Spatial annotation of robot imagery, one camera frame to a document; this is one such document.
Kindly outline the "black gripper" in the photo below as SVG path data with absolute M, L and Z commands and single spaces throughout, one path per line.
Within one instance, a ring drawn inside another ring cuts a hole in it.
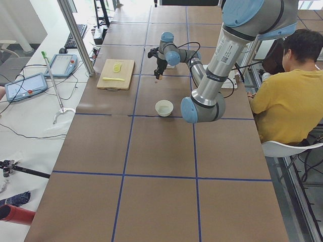
M 157 57 L 157 69 L 154 70 L 154 75 L 159 77 L 160 75 L 163 76 L 163 71 L 167 68 L 167 61 L 165 59 L 161 59 Z

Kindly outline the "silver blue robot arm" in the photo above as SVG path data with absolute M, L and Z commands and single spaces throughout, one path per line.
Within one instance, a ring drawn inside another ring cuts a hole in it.
M 148 57 L 156 57 L 154 75 L 161 78 L 168 65 L 185 63 L 197 88 L 181 101 L 181 114 L 188 123 L 212 122 L 225 112 L 220 93 L 244 46 L 255 39 L 271 40 L 296 30 L 298 1 L 226 1 L 222 28 L 215 53 L 205 68 L 197 51 L 176 47 L 170 32 L 161 35 L 159 47 Z

